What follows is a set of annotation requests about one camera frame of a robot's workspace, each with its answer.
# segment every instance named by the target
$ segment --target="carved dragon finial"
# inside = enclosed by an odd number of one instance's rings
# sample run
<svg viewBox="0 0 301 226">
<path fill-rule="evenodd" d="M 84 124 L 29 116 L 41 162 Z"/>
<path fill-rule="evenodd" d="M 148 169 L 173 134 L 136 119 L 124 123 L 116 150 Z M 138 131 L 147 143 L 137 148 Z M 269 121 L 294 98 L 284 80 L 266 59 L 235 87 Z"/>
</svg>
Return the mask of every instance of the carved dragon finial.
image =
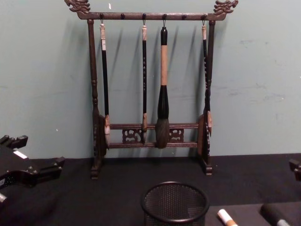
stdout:
<svg viewBox="0 0 301 226">
<path fill-rule="evenodd" d="M 88 14 L 90 11 L 88 1 L 89 0 L 65 0 L 67 6 L 72 5 L 72 8 L 70 8 L 72 12 L 82 12 L 84 14 Z"/>
<path fill-rule="evenodd" d="M 231 7 L 235 8 L 236 5 L 238 4 L 238 0 L 234 0 L 233 2 L 231 2 L 230 0 L 227 0 L 225 2 L 221 2 L 221 1 L 216 1 L 215 2 L 216 5 L 214 6 L 214 14 L 219 16 L 220 14 L 223 13 L 232 13 L 233 10 L 231 9 Z"/>
</svg>

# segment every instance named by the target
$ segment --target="light green wall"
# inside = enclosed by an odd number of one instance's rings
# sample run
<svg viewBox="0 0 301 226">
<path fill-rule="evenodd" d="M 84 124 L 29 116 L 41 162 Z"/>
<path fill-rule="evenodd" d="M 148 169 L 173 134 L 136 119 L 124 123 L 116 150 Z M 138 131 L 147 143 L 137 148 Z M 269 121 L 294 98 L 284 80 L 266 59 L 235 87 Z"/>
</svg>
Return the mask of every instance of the light green wall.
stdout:
<svg viewBox="0 0 301 226">
<path fill-rule="evenodd" d="M 91 0 L 91 11 L 212 12 L 213 0 Z M 241 0 L 215 27 L 211 155 L 301 150 L 300 1 Z M 99 21 L 98 95 L 103 99 Z M 105 21 L 111 123 L 142 119 L 141 21 Z M 204 108 L 201 23 L 167 21 L 169 121 Z M 147 21 L 148 123 L 157 119 L 161 21 Z M 0 136 L 28 135 L 30 158 L 92 156 L 87 23 L 63 0 L 0 0 Z M 103 114 L 103 102 L 99 102 Z M 117 141 L 119 133 L 112 134 Z M 186 138 L 195 134 L 186 133 Z M 193 150 L 110 150 L 108 157 Z"/>
</svg>

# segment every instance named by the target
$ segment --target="brush rack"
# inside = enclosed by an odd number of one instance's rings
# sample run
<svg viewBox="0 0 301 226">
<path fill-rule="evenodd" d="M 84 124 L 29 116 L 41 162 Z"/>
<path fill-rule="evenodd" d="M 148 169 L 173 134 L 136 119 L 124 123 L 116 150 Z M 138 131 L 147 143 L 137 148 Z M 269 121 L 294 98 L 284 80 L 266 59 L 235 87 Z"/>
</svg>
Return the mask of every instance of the brush rack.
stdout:
<svg viewBox="0 0 301 226">
<path fill-rule="evenodd" d="M 91 168 L 91 178 L 98 179 L 102 166 L 103 158 L 106 155 L 107 148 L 134 148 L 134 147 L 156 147 L 155 142 L 146 142 L 142 140 L 142 123 L 140 124 L 110 124 L 110 129 L 122 131 L 122 142 L 110 143 L 107 147 L 104 135 L 104 117 L 99 114 L 98 94 L 97 94 L 97 72 L 95 57 L 94 40 L 94 21 L 95 20 L 188 20 L 188 21 L 209 21 L 209 42 L 207 55 L 207 74 L 212 75 L 213 66 L 213 47 L 214 47 L 214 26 L 216 21 L 222 21 L 228 13 L 232 13 L 238 4 L 238 0 L 227 0 L 225 2 L 216 1 L 213 13 L 126 13 L 126 12 L 90 12 L 88 0 L 64 0 L 70 11 L 76 12 L 78 17 L 87 21 L 89 36 L 90 53 L 90 73 L 92 85 L 92 123 L 93 123 L 93 149 L 94 160 Z M 210 93 L 205 92 L 205 103 L 210 101 Z M 170 147 L 190 147 L 197 148 L 197 158 L 206 175 L 212 174 L 210 164 L 210 141 L 206 122 L 201 126 L 201 120 L 196 123 L 170 123 L 169 141 L 167 148 Z M 148 124 L 147 129 L 155 129 L 155 124 Z M 197 129 L 197 141 L 184 141 L 185 129 Z"/>
</svg>

